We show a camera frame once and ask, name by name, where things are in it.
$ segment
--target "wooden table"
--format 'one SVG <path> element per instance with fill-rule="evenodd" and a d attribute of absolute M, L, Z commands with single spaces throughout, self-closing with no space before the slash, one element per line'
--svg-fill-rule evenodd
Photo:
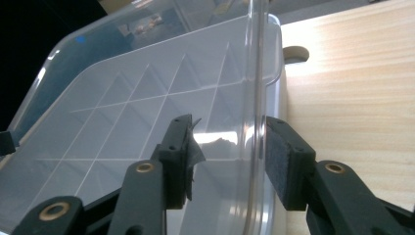
<path fill-rule="evenodd" d="M 351 166 L 381 199 L 415 204 L 415 1 L 392 0 L 282 26 L 288 122 L 317 161 Z M 309 234 L 289 212 L 288 234 Z"/>

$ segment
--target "brass rivet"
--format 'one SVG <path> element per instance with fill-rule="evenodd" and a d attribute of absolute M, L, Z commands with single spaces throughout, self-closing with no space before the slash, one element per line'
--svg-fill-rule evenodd
<path fill-rule="evenodd" d="M 39 215 L 39 218 L 43 221 L 50 221 L 61 217 L 69 211 L 70 205 L 67 202 L 58 202 L 49 205 Z"/>
<path fill-rule="evenodd" d="M 152 171 L 154 166 L 152 164 L 139 164 L 137 165 L 137 171 L 140 173 L 146 173 Z"/>
<path fill-rule="evenodd" d="M 326 169 L 334 173 L 345 173 L 346 170 L 339 164 L 326 164 Z"/>

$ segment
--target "wooden surface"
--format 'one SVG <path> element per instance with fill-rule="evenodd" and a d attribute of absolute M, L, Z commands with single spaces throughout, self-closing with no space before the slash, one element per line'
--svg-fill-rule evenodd
<path fill-rule="evenodd" d="M 317 160 L 350 165 L 384 200 L 415 204 L 415 1 L 392 0 L 282 26 L 303 46 L 287 65 L 288 122 Z M 288 234 L 309 234 L 289 212 Z"/>

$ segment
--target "clear plastic container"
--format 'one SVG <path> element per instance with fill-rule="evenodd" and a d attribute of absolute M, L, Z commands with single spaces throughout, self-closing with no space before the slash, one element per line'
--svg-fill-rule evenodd
<path fill-rule="evenodd" d="M 270 234 L 263 117 L 281 115 L 283 59 L 266 2 L 143 0 L 61 41 L 9 127 L 20 147 L 0 169 L 0 230 L 46 199 L 114 191 L 192 114 L 207 160 L 168 234 Z"/>

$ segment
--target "clamp jaw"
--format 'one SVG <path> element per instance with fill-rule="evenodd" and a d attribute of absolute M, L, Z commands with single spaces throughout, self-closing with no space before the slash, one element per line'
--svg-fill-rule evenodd
<path fill-rule="evenodd" d="M 305 211 L 312 235 L 415 234 L 411 213 L 375 197 L 352 168 L 315 161 L 284 121 L 266 118 L 266 173 L 287 211 Z"/>

